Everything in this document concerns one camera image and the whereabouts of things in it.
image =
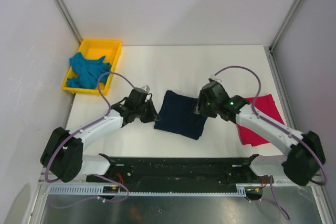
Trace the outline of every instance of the wire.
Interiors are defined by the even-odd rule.
[[[229,68],[240,68],[240,69],[244,69],[248,72],[250,72],[251,74],[253,74],[257,81],[258,81],[258,84],[259,84],[259,87],[258,87],[258,91],[257,91],[257,94],[256,96],[254,97],[253,99],[253,102],[252,102],[252,105],[251,105],[251,108],[252,108],[252,111],[255,113],[255,115],[264,120],[265,122],[269,123],[270,125],[274,126],[275,128],[281,130],[282,132],[284,132],[285,134],[287,135],[290,135],[290,131],[286,130],[283,126],[280,126],[276,123],[274,123],[273,121],[269,120],[268,118],[265,118],[264,116],[262,115],[259,115],[259,113],[257,112],[256,110],[256,107],[255,107],[255,104],[256,104],[256,101],[257,101],[257,98],[260,94],[260,91],[261,91],[261,80],[260,78],[257,76],[257,74],[255,72],[253,72],[252,70],[250,70],[249,68],[246,68],[246,67],[242,67],[242,66],[229,66],[229,67],[226,67],[226,68],[222,68],[220,71],[216,72],[215,73],[215,76],[218,75],[219,73],[223,72],[224,70],[226,69],[229,69]],[[324,182],[317,182],[317,181],[314,181],[314,180],[311,180],[311,182],[313,182],[314,184],[317,184],[317,185],[320,185],[320,186],[325,186],[327,184],[327,181],[328,181],[328,178],[327,178],[327,174],[323,168],[323,164],[321,163],[320,159],[318,158],[318,156],[315,154],[315,152],[304,142],[302,141],[300,138],[296,137],[295,135],[292,135],[291,136],[294,140],[296,140],[297,142],[299,142],[303,147],[305,147],[308,152],[313,156],[313,158],[316,160],[316,162],[318,163],[318,165],[320,166],[320,169],[322,171],[322,174],[323,174],[323,180]]]
[[[261,177],[261,182],[262,182],[262,188],[265,188],[267,186],[267,181],[264,179],[264,177]]]
[[[67,143],[73,136],[75,136],[76,134],[78,134],[81,130],[85,130],[85,129],[87,129],[87,128],[93,126],[93,125],[95,125],[96,123],[98,123],[98,122],[100,122],[101,120],[103,120],[104,117],[107,116],[107,115],[109,115],[109,113],[111,112],[111,104],[110,104],[110,102],[107,100],[107,98],[103,95],[103,93],[101,92],[101,89],[100,89],[100,79],[101,79],[102,77],[108,75],[108,74],[115,74],[115,75],[117,75],[117,76],[122,77],[122,78],[123,78],[123,79],[124,79],[124,80],[125,80],[131,87],[132,87],[132,88],[135,88],[135,86],[134,86],[134,85],[133,85],[133,84],[132,84],[132,83],[131,83],[125,76],[123,76],[122,74],[116,73],[116,72],[109,71],[109,72],[103,73],[103,74],[98,78],[98,81],[97,81],[97,89],[98,89],[98,92],[99,92],[99,94],[101,95],[101,97],[102,97],[102,98],[104,99],[104,101],[106,102],[106,104],[107,104],[107,106],[108,106],[108,111],[107,111],[107,113],[106,113],[104,116],[102,116],[101,118],[99,118],[99,119],[97,119],[97,120],[95,120],[95,121],[93,121],[93,122],[91,122],[91,123],[85,125],[85,126],[82,127],[81,129],[76,130],[75,132],[73,132],[72,134],[70,134],[67,138],[65,138],[65,139],[63,140],[63,142],[60,143],[60,145],[56,148],[56,150],[55,150],[54,153],[52,154],[52,156],[51,156],[51,158],[50,158],[50,160],[49,160],[49,162],[48,162],[48,164],[47,164],[47,167],[46,167],[46,171],[45,171],[45,174],[44,174],[44,178],[45,178],[45,181],[46,181],[47,183],[54,183],[54,182],[56,182],[56,181],[59,180],[59,178],[56,178],[56,179],[49,179],[49,178],[48,178],[48,174],[49,174],[49,171],[50,171],[50,168],[51,168],[52,163],[54,162],[54,160],[55,160],[57,154],[58,154],[59,151],[63,148],[63,146],[64,146],[64,145],[65,145],[65,144],[66,144],[66,143]],[[114,180],[105,178],[105,177],[103,177],[103,176],[101,176],[101,175],[98,175],[98,174],[93,174],[93,175],[96,176],[96,177],[99,177],[99,178],[101,178],[101,179],[104,179],[104,180],[106,180],[106,181],[109,181],[109,182],[111,182],[111,183],[118,184],[119,186],[121,186],[122,188],[124,188],[125,191],[127,192],[127,195],[126,195],[124,198],[122,198],[122,199],[118,199],[118,200],[107,200],[107,199],[104,199],[105,201],[108,201],[108,202],[120,202],[120,201],[123,201],[123,200],[125,200],[125,199],[128,198],[128,196],[129,196],[129,190],[127,189],[127,187],[125,187],[125,186],[122,185],[121,183],[118,183],[118,182],[116,182],[116,181],[114,181]],[[82,202],[84,202],[84,201],[86,201],[86,200],[93,199],[93,198],[96,198],[96,197],[88,197],[88,198],[86,198],[86,199],[80,200],[79,202],[77,202],[77,203],[75,203],[75,204],[71,204],[71,205],[69,205],[69,206],[65,206],[65,207],[57,207],[57,206],[54,206],[54,207],[55,207],[55,208],[59,208],[59,209],[64,209],[64,208],[67,208],[67,207],[75,206],[75,205],[77,205],[77,204],[79,204],[79,203],[82,203]]]
[[[272,192],[272,195],[274,197],[274,200],[271,200],[271,199],[257,199],[257,200],[251,200],[249,199],[247,196],[246,196],[246,199],[249,201],[249,202],[268,202],[268,203],[271,203],[273,205],[275,205],[276,207],[278,207],[278,209],[280,210],[281,214],[283,215],[283,217],[290,221],[290,217],[289,217],[289,214],[287,213],[287,211],[280,205],[279,203],[279,200],[278,200],[278,197],[275,195],[275,192],[274,192],[274,188],[273,188],[273,182],[274,182],[274,179],[273,179],[273,176],[270,176],[270,186],[271,186],[271,192]]]
[[[87,198],[85,198],[85,199],[82,199],[82,200],[80,200],[80,201],[78,201],[78,202],[75,202],[75,203],[73,203],[73,204],[66,205],[66,206],[56,206],[56,205],[54,205],[54,203],[52,203],[51,201],[49,201],[49,204],[50,204],[52,207],[56,208],[56,209],[66,209],[66,208],[74,207],[74,206],[76,206],[76,205],[78,205],[78,204],[81,204],[81,203],[83,203],[83,202],[85,202],[85,201],[87,201],[87,200],[91,200],[91,199],[101,199],[103,202],[105,202],[105,201],[107,201],[107,202],[121,202],[121,201],[124,201],[125,199],[128,198],[128,196],[129,196],[129,194],[130,194],[130,191],[129,191],[129,190],[127,189],[127,187],[125,187],[123,184],[121,184],[121,183],[119,183],[119,182],[116,182],[116,181],[114,181],[114,180],[105,178],[105,177],[103,177],[103,176],[101,176],[101,175],[98,175],[98,174],[93,174],[93,176],[96,176],[96,177],[101,178],[101,179],[104,179],[104,180],[106,180],[106,181],[108,181],[108,182],[111,182],[111,183],[114,183],[114,184],[119,185],[120,187],[122,187],[123,189],[125,189],[125,191],[126,191],[126,195],[125,195],[123,198],[121,198],[121,199],[115,199],[115,198],[113,198],[113,199],[105,199],[105,198],[102,198],[102,197],[99,197],[99,196],[92,196],[92,197],[87,197]]]
[[[103,95],[103,93],[101,92],[101,89],[100,89],[100,79],[101,79],[102,77],[108,75],[108,74],[115,74],[115,75],[117,75],[117,76],[122,77],[125,81],[127,81],[127,82],[132,86],[132,88],[134,88],[134,85],[133,85],[133,84],[132,84],[132,83],[131,83],[125,76],[123,76],[122,74],[116,73],[116,72],[112,72],[112,71],[110,71],[110,72],[106,72],[106,73],[103,73],[103,74],[98,78],[98,81],[97,81],[98,92],[99,92],[100,96],[104,99],[104,101],[106,102],[106,104],[107,104],[107,106],[108,106],[108,111],[107,111],[107,113],[106,113],[104,116],[102,116],[101,118],[99,118],[99,119],[97,119],[97,120],[95,120],[95,121],[93,121],[93,122],[91,122],[91,123],[85,125],[83,128],[76,130],[75,132],[73,132],[72,134],[70,134],[67,138],[65,138],[65,139],[63,140],[63,142],[60,143],[60,145],[56,148],[56,150],[55,150],[54,153],[52,154],[52,156],[51,156],[51,158],[50,158],[50,160],[49,160],[49,162],[48,162],[48,164],[47,164],[47,167],[46,167],[46,171],[45,171],[45,174],[44,174],[44,179],[45,179],[45,181],[46,181],[47,183],[54,183],[54,182],[56,182],[56,181],[59,180],[59,178],[56,178],[56,179],[49,179],[49,178],[48,178],[48,174],[49,174],[49,171],[50,171],[50,168],[51,168],[52,163],[54,162],[54,160],[55,160],[57,154],[58,154],[59,151],[63,148],[63,146],[64,146],[64,145],[65,145],[65,144],[66,144],[66,143],[67,143],[73,136],[75,136],[76,134],[78,134],[78,133],[80,132],[80,130],[85,130],[85,129],[87,129],[88,127],[91,127],[91,126],[95,125],[96,123],[98,123],[98,122],[100,122],[101,120],[103,120],[104,117],[107,116],[107,115],[109,115],[109,113],[111,112],[111,104],[110,104],[110,102],[107,100],[107,98]]]
[[[119,177],[119,183],[124,184],[124,180],[123,180],[121,174],[117,173],[117,176]]]

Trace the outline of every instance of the metal frame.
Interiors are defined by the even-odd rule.
[[[265,52],[271,68],[271,73],[274,78],[276,89],[280,97],[280,103],[282,108],[284,109],[286,122],[290,127],[296,129],[296,123],[293,117],[293,112],[288,100],[287,92],[283,84],[279,68],[275,60],[276,57],[274,56],[274,52],[271,53],[270,49],[265,49]],[[325,187],[320,187],[316,185],[310,185],[310,186],[314,193],[316,205],[319,209],[322,223],[323,224],[336,223],[335,212],[331,207],[331,201],[329,199]]]
[[[275,84],[276,84],[277,92],[280,96],[280,102],[281,102],[282,108],[284,109],[284,114],[285,114],[287,124],[290,127],[293,127],[294,129],[296,128],[295,120],[293,118],[293,113],[292,113],[292,109],[291,109],[290,102],[289,102],[289,99],[288,99],[288,95],[286,93],[285,86],[283,84],[278,66],[277,66],[276,61],[275,61],[274,50],[277,47],[277,45],[279,44],[280,39],[284,35],[286,29],[289,27],[292,19],[294,18],[295,14],[297,13],[297,11],[298,11],[298,9],[301,6],[303,1],[304,0],[294,0],[294,2],[292,3],[292,5],[291,5],[291,7],[288,11],[288,13],[285,16],[285,19],[283,20],[279,30],[277,31],[270,47],[265,49],[267,59],[268,59],[268,62],[269,62],[270,68],[271,68],[271,73],[273,75],[273,78],[274,78],[274,81],[275,81]],[[63,15],[63,17],[64,17],[66,23],[68,24],[71,32],[73,33],[74,37],[77,39],[78,43],[81,43],[82,38],[80,36],[80,33],[79,33],[73,19],[71,18],[71,15],[70,15],[69,11],[67,10],[64,1],[63,0],[55,0],[55,3],[58,6],[61,14]],[[74,97],[75,96],[72,97],[70,106],[68,107],[69,113],[71,111],[71,107],[72,107],[72,103],[74,101]],[[68,121],[69,113],[66,116],[65,124]],[[38,183],[38,187],[37,187],[37,190],[36,190],[36,193],[35,193],[35,196],[34,196],[34,201],[30,205],[28,216],[26,218],[25,224],[28,224],[28,223],[38,224],[38,223],[40,223],[40,221],[42,219],[42,216],[43,216],[44,206],[46,204],[48,194],[49,193],[51,193],[51,194],[54,194],[54,193],[59,194],[60,193],[60,191],[57,191],[56,188],[67,188],[67,189],[64,189],[64,191],[66,191],[67,194],[69,194],[69,191],[67,191],[67,190],[76,191],[76,189],[74,189],[74,188],[89,188],[89,187],[92,187],[92,186],[93,187],[102,186],[101,184],[93,185],[92,183],[87,183],[86,180],[85,180],[85,178],[86,178],[85,176],[76,178],[76,180],[74,180],[73,183],[71,183],[70,185],[64,185],[63,183],[58,183],[58,182],[56,182],[53,185],[47,185],[44,182],[44,172],[45,172],[45,169],[43,170],[43,172],[41,174],[41,177],[40,177],[40,180],[39,180],[39,183]],[[288,180],[286,180],[286,181],[277,181],[276,180],[275,184],[278,185],[278,186],[293,185],[293,183],[291,181],[288,181]],[[244,186],[252,186],[252,185],[251,184],[249,184],[249,185],[243,185],[243,184],[237,185],[237,189],[239,189],[238,192],[242,192],[242,190],[243,190],[244,193],[240,194],[240,195],[234,195],[234,196],[243,197],[243,195],[246,195],[245,190],[244,190]],[[86,191],[83,190],[79,194],[89,195],[89,194],[87,194],[88,191],[90,191],[90,190],[86,190]],[[333,212],[332,208],[330,207],[331,206],[330,201],[329,201],[328,196],[326,194],[325,188],[313,186],[312,191],[313,191],[315,199],[316,199],[317,207],[319,209],[322,222],[325,223],[325,224],[336,223],[334,212]]]
[[[69,11],[68,11],[68,9],[67,9],[64,1],[63,0],[55,0],[55,3],[57,5],[59,11],[63,15],[66,23],[68,24],[68,26],[69,26],[72,34],[78,40],[78,43],[81,44],[82,37],[80,36],[79,31],[78,31],[78,29],[77,29],[77,27],[75,25],[75,22],[72,20],[71,15],[70,15],[70,13],[69,13]]]
[[[288,26],[290,25],[291,21],[293,20],[295,14],[297,13],[297,11],[299,10],[302,2],[304,0],[294,0],[294,2],[292,3],[292,5],[290,6],[288,13],[285,16],[285,19],[283,20],[279,30],[277,31],[271,45],[270,45],[270,51],[274,52],[275,48],[277,47],[277,45],[279,44],[280,39],[282,38],[282,36],[284,35],[286,29],[288,28]]]

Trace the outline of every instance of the fabric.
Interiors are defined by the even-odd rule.
[[[195,114],[197,99],[166,91],[159,112],[161,117],[154,129],[180,134],[198,140],[203,133],[206,117]]]
[[[254,97],[246,98],[246,100],[248,100],[250,103],[252,103],[253,99]],[[269,117],[283,124],[284,121],[280,116],[280,113],[275,105],[275,102],[271,94],[266,95],[264,97],[258,97],[255,105],[256,108],[258,108],[261,112],[265,113]],[[261,144],[268,143],[266,139],[262,138],[257,133],[243,126],[237,125],[237,128],[240,141],[242,142],[242,144],[251,144],[252,146],[258,146]]]
[[[111,64],[103,63],[105,56],[98,60],[87,60],[81,52],[76,53],[70,58],[72,70],[78,74],[78,77],[67,80],[67,86],[71,88],[95,89],[98,78],[108,71],[111,71]],[[109,75],[100,79],[104,84]]]

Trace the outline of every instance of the black metal base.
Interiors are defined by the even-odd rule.
[[[104,175],[130,191],[144,193],[235,193],[236,184],[260,183],[249,168],[250,158],[134,158],[106,157],[111,167]],[[105,180],[87,176],[87,182]]]

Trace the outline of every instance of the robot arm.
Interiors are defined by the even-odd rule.
[[[78,175],[105,174],[111,165],[109,159],[103,154],[83,155],[83,150],[104,135],[126,126],[136,118],[143,123],[156,121],[159,116],[148,91],[148,86],[134,88],[128,97],[112,105],[110,112],[105,113],[102,120],[93,120],[86,126],[79,126],[69,131],[61,127],[55,129],[40,162],[46,167],[56,148],[64,139],[73,135],[57,154],[50,171],[63,182],[69,182]]]
[[[210,83],[205,85],[199,94],[197,113],[212,118],[219,115],[225,121],[244,126],[267,139],[284,154],[284,156],[276,157],[257,156],[250,165],[256,175],[283,173],[294,183],[301,186],[306,185],[319,170],[319,165],[307,149],[294,138],[305,142],[318,156],[321,163],[326,162],[320,139],[316,133],[303,134],[282,125],[258,109],[256,109],[256,114],[246,99],[238,95],[230,98],[220,80],[210,79]]]

